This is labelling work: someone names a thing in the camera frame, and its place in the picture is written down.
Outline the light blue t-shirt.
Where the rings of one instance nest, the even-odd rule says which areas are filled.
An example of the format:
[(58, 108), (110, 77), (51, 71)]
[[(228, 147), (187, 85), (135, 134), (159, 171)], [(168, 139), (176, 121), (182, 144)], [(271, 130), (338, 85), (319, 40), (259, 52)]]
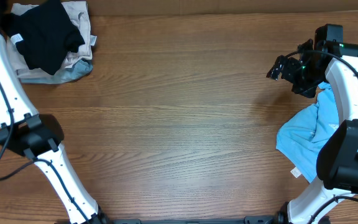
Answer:
[(276, 149), (284, 154), (305, 177), (316, 177), (319, 151), (339, 127), (339, 117), (331, 85), (319, 84), (316, 102), (298, 112), (277, 133)]

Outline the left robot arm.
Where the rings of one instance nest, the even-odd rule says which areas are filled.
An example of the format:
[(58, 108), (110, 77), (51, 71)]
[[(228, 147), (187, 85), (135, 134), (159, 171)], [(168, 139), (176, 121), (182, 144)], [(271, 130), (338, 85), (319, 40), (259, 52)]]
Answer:
[[(4, 11), (0, 2), (0, 18)], [(39, 114), (27, 97), (9, 62), (0, 32), (0, 145), (28, 158), (28, 163), (1, 177), (6, 180), (34, 164), (46, 176), (62, 201), (70, 223), (109, 223), (95, 199), (86, 191), (70, 164), (63, 130), (51, 114)]]

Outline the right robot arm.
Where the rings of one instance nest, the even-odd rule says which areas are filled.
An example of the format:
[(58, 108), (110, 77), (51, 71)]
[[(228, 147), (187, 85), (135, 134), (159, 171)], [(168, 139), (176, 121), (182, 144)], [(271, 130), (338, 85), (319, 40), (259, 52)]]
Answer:
[(292, 83), (292, 92), (312, 98), (329, 83), (339, 127), (320, 150), (316, 178), (297, 198), (264, 223), (329, 223), (327, 213), (344, 200), (358, 202), (358, 45), (343, 41), (343, 27), (326, 24), (295, 53), (280, 55), (267, 77)]

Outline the folded light blue denim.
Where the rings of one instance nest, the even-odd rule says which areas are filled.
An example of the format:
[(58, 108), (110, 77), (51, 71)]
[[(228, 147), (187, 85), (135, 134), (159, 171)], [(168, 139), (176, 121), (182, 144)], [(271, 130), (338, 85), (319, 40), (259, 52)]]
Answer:
[(75, 82), (88, 75), (92, 69), (92, 61), (81, 59), (71, 68), (58, 70), (55, 75), (48, 75), (41, 70), (40, 72), (35, 72), (36, 75), (42, 75), (41, 77), (30, 78), (21, 76), (18, 78), (22, 83), (59, 85), (68, 82)]

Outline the folded beige garment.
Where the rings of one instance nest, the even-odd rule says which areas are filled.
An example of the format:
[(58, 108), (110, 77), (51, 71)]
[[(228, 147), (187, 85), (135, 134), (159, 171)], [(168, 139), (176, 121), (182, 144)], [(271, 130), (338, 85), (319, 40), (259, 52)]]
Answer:
[[(90, 60), (93, 59), (92, 46), (96, 42), (96, 37), (91, 35), (91, 23), (90, 17), (88, 15), (88, 5), (85, 1), (69, 1), (61, 2), (65, 8), (71, 22), (79, 29), (82, 38), (85, 43), (81, 45), (77, 53), (68, 52), (65, 60), (60, 69), (71, 68), (79, 60)], [(11, 12), (18, 16), (22, 15), (29, 9), (33, 9), (39, 5), (33, 4), (19, 4), (15, 3), (12, 6)], [(11, 41), (11, 38), (8, 36), (7, 40), (7, 54), (10, 60), (10, 63), (17, 75), (17, 77), (41, 77), (42, 75), (36, 75), (35, 72), (40, 72), (42, 69), (29, 69), (24, 57), (17, 51), (16, 45)]]

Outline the folded black shirt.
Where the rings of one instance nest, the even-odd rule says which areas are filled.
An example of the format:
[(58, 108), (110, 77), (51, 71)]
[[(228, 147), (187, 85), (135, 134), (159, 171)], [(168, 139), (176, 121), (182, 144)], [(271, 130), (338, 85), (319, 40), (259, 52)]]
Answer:
[(29, 69), (54, 75), (68, 52), (77, 53), (85, 43), (59, 0), (48, 0), (22, 15), (2, 17), (1, 27), (24, 57)]

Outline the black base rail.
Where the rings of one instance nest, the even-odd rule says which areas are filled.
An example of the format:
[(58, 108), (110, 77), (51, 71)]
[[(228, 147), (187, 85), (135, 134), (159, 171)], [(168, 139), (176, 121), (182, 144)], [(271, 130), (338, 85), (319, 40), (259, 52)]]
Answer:
[(289, 224), (288, 218), (278, 215), (246, 216), (244, 218), (189, 219), (189, 220), (140, 220), (115, 219), (113, 224)]

